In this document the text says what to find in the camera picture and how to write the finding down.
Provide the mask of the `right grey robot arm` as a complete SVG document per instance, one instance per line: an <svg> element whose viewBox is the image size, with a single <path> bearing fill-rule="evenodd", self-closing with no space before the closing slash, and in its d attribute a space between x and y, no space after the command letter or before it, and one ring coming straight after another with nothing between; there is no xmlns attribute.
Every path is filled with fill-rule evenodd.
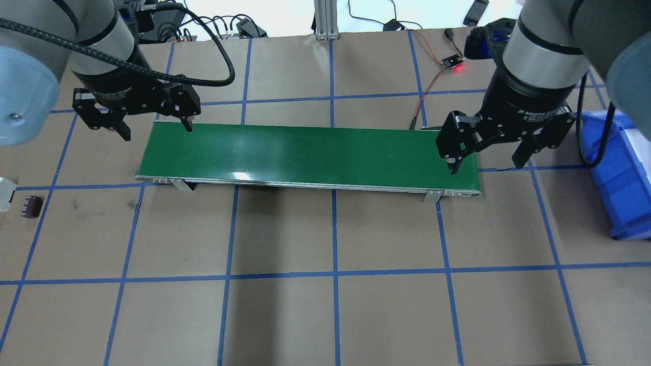
<svg viewBox="0 0 651 366"><path fill-rule="evenodd" d="M605 82L608 120L619 110L649 138L649 1L527 1L474 116L452 111L436 139L456 174L493 144L519 146L512 162L557 148L576 121L567 97L590 68Z"/></svg>

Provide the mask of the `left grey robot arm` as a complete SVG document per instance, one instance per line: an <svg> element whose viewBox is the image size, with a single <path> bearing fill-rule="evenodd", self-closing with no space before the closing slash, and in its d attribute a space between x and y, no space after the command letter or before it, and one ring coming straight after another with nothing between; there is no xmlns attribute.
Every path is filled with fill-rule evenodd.
<svg viewBox="0 0 651 366"><path fill-rule="evenodd" d="M2 1L2 19L95 49L149 70L139 41L113 1ZM193 86L164 83L19 31L2 28L1 144L39 135L59 98L65 69L82 83L72 107L91 130L105 128L126 141L128 114L158 113L192 130L201 112Z"/></svg>

